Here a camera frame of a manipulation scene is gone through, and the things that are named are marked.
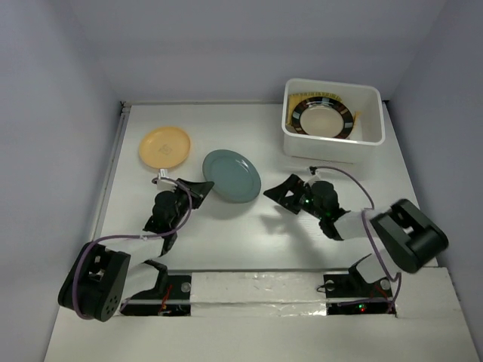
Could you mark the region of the dark round patterned plate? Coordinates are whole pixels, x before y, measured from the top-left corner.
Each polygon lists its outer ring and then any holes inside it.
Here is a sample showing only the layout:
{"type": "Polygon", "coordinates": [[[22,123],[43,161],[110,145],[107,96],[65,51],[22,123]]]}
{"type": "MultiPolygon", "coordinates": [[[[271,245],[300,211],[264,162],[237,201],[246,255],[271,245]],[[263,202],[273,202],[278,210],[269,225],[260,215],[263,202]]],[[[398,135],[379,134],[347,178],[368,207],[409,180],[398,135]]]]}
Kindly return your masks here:
{"type": "Polygon", "coordinates": [[[342,102],[325,96],[302,100],[289,120],[298,134],[342,140],[349,137],[355,125],[354,116],[342,102]]]}

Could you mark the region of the teal round plate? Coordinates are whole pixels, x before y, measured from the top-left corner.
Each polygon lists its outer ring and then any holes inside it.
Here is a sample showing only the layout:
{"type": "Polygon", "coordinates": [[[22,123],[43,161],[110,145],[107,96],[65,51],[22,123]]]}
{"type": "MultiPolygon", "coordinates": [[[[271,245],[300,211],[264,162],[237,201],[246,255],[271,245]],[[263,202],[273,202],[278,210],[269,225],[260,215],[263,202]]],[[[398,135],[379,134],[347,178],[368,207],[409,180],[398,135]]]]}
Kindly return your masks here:
{"type": "Polygon", "coordinates": [[[243,155],[228,149],[209,152],[202,162],[202,174],[213,190],[225,201],[245,204],[254,201],[261,191],[256,167],[243,155]]]}

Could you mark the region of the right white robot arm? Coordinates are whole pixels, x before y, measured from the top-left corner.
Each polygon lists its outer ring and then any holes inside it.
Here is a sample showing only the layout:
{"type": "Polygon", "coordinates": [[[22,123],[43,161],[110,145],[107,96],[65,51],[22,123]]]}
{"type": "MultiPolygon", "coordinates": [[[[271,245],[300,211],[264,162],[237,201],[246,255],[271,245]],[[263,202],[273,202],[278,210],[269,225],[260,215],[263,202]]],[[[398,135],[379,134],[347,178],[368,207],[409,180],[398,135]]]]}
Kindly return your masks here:
{"type": "Polygon", "coordinates": [[[315,217],[331,240],[368,239],[369,255],[345,274],[324,276],[321,287],[329,298],[391,299],[382,281],[392,284],[404,272],[417,273],[449,246],[446,234],[408,199],[400,199],[384,211],[374,207],[349,211],[340,206],[332,183],[306,182],[295,174],[263,194],[292,214],[303,211],[315,217]]]}

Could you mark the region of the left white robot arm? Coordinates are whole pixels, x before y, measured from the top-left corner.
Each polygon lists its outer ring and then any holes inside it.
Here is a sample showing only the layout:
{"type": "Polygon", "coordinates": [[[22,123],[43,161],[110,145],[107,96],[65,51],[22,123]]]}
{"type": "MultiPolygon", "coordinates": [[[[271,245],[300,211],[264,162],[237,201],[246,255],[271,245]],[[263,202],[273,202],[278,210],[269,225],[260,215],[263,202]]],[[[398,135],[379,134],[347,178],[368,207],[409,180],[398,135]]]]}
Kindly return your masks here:
{"type": "Polygon", "coordinates": [[[174,180],[159,192],[141,235],[109,235],[87,242],[76,257],[57,297],[83,320],[108,321],[142,293],[152,298],[168,292],[168,269],[158,262],[177,240],[194,210],[214,183],[174,180]]]}

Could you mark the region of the yellow woven bamboo tray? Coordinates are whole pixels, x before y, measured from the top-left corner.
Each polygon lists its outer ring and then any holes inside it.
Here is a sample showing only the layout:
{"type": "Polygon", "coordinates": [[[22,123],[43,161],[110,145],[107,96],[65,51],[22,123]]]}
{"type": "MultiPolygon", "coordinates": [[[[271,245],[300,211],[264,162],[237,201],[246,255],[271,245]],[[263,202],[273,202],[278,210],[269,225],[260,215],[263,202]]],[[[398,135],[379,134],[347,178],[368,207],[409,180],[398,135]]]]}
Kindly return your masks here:
{"type": "Polygon", "coordinates": [[[311,97],[328,97],[341,102],[342,98],[339,95],[328,92],[305,92],[288,95],[287,115],[285,116],[285,125],[291,127],[291,115],[295,107],[302,101],[311,97]]]}

